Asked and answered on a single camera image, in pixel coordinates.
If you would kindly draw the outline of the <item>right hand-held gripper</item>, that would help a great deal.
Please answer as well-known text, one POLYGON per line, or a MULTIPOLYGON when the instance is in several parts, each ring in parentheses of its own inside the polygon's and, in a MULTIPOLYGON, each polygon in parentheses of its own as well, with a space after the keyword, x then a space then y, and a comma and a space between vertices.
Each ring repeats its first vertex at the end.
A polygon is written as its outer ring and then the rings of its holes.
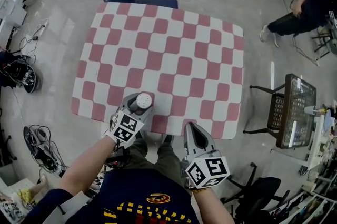
POLYGON ((215 149, 212 136, 203 127, 188 122, 183 137, 187 156, 181 161, 181 174, 187 189, 213 187, 230 176, 226 158, 215 149), (195 154, 195 147, 208 152, 195 154))

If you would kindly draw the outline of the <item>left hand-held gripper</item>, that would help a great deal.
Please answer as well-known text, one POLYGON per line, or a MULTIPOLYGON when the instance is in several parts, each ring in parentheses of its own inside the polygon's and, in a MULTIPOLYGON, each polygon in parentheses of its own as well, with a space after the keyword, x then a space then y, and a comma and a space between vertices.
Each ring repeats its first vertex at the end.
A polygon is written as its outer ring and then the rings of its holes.
POLYGON ((153 105, 147 108, 138 107, 136 100, 139 94, 133 93, 124 97, 120 109, 106 118, 107 135, 114 140, 117 147, 122 142, 130 143, 153 112, 153 105))

